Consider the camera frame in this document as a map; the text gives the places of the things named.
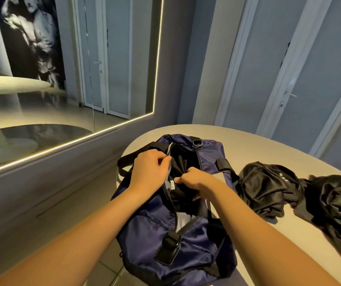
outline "forearm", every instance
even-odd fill
[[[211,201],[256,285],[340,285],[224,183],[212,181],[208,187]]]
[[[126,189],[105,207],[0,277],[0,285],[82,285],[142,197]]]

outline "navy blue duffel bag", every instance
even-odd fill
[[[210,202],[173,181],[196,167],[210,174],[222,172],[234,189],[239,177],[225,159],[223,145],[182,134],[164,135],[119,159],[124,179],[112,199],[129,186],[131,171],[123,168],[152,148],[172,156],[171,169],[164,185],[117,235],[126,270],[150,286],[211,285],[231,277],[237,265],[235,250],[221,221],[213,217]]]

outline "led light strip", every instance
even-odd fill
[[[19,163],[23,163],[25,161],[28,161],[28,160],[31,160],[31,159],[34,159],[36,157],[39,157],[39,156],[43,156],[45,154],[48,154],[48,153],[51,153],[53,151],[56,151],[57,149],[60,149],[60,148],[63,148],[63,147],[66,147],[66,146],[69,146],[71,144],[75,144],[75,143],[78,143],[82,140],[85,140],[85,139],[89,139],[93,136],[96,136],[96,135],[100,135],[101,133],[103,132],[106,132],[106,131],[109,131],[111,129],[115,129],[115,128],[118,128],[118,127],[121,127],[125,124],[129,124],[130,122],[133,122],[135,120],[139,120],[141,118],[144,118],[146,116],[149,116],[149,115],[152,115],[154,114],[154,107],[155,107],[155,101],[156,101],[156,93],[157,93],[157,73],[158,73],[158,58],[159,58],[159,55],[160,55],[160,44],[161,44],[161,29],[162,29],[162,13],[163,13],[163,5],[164,5],[164,0],[161,0],[161,13],[160,13],[160,30],[158,32],[159,34],[159,37],[158,37],[158,47],[157,47],[157,58],[156,58],[156,73],[155,73],[155,77],[154,77],[154,93],[153,93],[153,108],[152,108],[152,112],[151,113],[148,113],[148,114],[145,114],[145,115],[142,115],[142,116],[139,116],[139,117],[136,117],[134,119],[130,119],[130,120],[127,120],[125,122],[123,122],[122,124],[117,124],[117,125],[114,125],[112,127],[109,127],[107,129],[103,129],[101,131],[98,131],[98,132],[95,132],[95,133],[92,133],[90,135],[87,135],[87,136],[84,136],[82,138],[78,138],[78,139],[75,139],[73,141],[70,141],[68,143],[64,143],[64,144],[61,144],[59,146],[56,146],[54,148],[51,148],[51,149],[47,149],[45,151],[42,151],[40,153],[37,153],[37,154],[33,154],[31,156],[28,156],[28,157],[25,157],[25,158],[21,158],[19,160],[16,160],[14,162],[11,162],[11,163],[8,163],[6,165],[3,165],[0,167],[0,170],[3,170],[5,168],[9,168],[9,167],[12,167],[14,165],[17,165]]]

